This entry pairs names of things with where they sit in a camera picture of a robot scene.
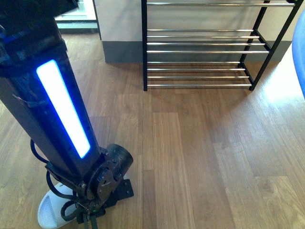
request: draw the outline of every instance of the black cable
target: black cable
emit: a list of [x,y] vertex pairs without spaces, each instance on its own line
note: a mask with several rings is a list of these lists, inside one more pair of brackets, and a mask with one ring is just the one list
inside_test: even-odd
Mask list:
[[72,206],[75,203],[75,201],[70,200],[67,203],[65,203],[63,205],[63,207],[61,208],[61,217],[63,218],[64,221],[71,221],[72,219],[74,219],[75,217],[77,217],[79,214],[81,214],[82,212],[86,212],[86,210],[82,207],[78,207],[75,209],[74,212],[72,212],[70,215],[66,216],[66,210],[68,207]]
[[40,160],[41,162],[46,163],[46,164],[49,162],[48,160],[44,159],[37,153],[37,151],[35,149],[35,143],[32,139],[30,140],[30,149],[32,150],[32,153],[38,160]]
[[73,200],[75,202],[80,202],[81,201],[78,197],[75,197],[75,196],[72,196],[72,195],[65,195],[65,194],[62,194],[61,192],[59,192],[56,189],[56,187],[53,185],[52,181],[51,181],[51,177],[50,177],[50,172],[49,171],[47,171],[46,178],[47,178],[47,183],[48,183],[48,186],[49,186],[50,190],[55,195],[57,195],[58,197],[61,197],[61,198],[64,198],[64,199]]

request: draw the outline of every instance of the wall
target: wall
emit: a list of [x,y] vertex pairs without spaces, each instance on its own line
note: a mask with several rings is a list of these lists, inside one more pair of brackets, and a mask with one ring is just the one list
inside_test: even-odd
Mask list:
[[[141,1],[96,0],[95,3],[100,23],[106,62],[140,62],[142,60]],[[305,6],[303,5],[301,10],[298,12],[297,18],[304,8]],[[203,8],[149,6],[148,28],[250,29],[254,24],[259,10],[260,8],[252,7]],[[290,11],[291,8],[267,9],[266,15],[259,30],[267,41],[272,43],[276,39],[277,34],[279,33]],[[275,54],[278,60],[282,58],[285,51],[289,47],[289,44],[291,43],[296,21],[297,20],[295,18],[287,31],[283,42],[279,46],[277,53]]]

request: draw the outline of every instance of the blue chair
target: blue chair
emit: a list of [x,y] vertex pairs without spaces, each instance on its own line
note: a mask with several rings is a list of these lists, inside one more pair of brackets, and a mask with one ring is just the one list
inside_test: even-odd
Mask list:
[[305,11],[297,21],[292,39],[292,56],[297,78],[305,98]]

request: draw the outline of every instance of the black metal pole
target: black metal pole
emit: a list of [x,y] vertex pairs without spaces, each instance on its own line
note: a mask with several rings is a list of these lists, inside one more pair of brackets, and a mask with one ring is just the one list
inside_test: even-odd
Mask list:
[[142,0],[143,89],[147,91],[147,0]]
[[291,24],[292,20],[294,19],[296,13],[298,12],[300,6],[302,5],[303,3],[303,0],[298,0],[294,6],[294,8],[292,9],[289,17],[287,18],[284,26],[282,27],[279,35],[277,36],[272,48],[271,48],[271,51],[269,52],[268,56],[266,57],[261,69],[259,70],[258,74],[257,74],[257,77],[255,78],[252,86],[249,88],[250,91],[253,91],[258,83],[258,81],[260,80],[260,78],[262,77],[262,74],[264,73],[264,70],[266,69],[268,63],[270,62],[274,52],[276,51],[276,48],[278,47],[278,45],[280,44],[283,36],[285,35],[289,25]]
[[[266,12],[266,9],[267,9],[267,7],[262,7],[261,10],[259,11],[259,14],[258,14],[258,16],[257,16],[257,19],[256,19],[256,21],[255,21],[255,24],[254,24],[254,26],[253,26],[253,32],[251,33],[250,36],[255,35],[255,30],[257,30],[258,27],[259,27],[259,25],[261,24],[262,19],[263,19],[263,17],[264,17],[264,14],[265,14],[265,12]],[[253,42],[253,39],[248,39],[248,41],[247,41],[247,43],[250,43],[250,44],[251,44],[252,42]],[[250,46],[246,46],[246,47],[244,48],[244,51],[249,51],[249,49],[250,49]],[[247,57],[247,54],[243,54],[242,57],[240,58],[239,62],[240,62],[240,63],[244,62],[244,60],[246,59],[246,57]]]

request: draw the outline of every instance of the gray baseboard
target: gray baseboard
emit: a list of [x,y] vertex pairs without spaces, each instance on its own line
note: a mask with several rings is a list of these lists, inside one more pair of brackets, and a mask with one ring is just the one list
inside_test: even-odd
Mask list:
[[106,63],[143,62],[142,42],[103,42]]
[[[142,42],[102,42],[105,54],[106,63],[111,62],[142,62]],[[271,61],[281,61],[286,53],[290,41],[282,41],[277,50],[275,51]],[[224,50],[223,46],[187,46],[183,47],[183,50]],[[162,50],[182,50],[181,46],[167,46],[162,47]],[[225,50],[228,51],[242,51],[243,46],[227,46]],[[255,48],[257,51],[265,51],[263,47]],[[247,55],[246,62],[264,61],[266,54],[249,54]],[[239,54],[149,54],[149,61],[239,61]]]

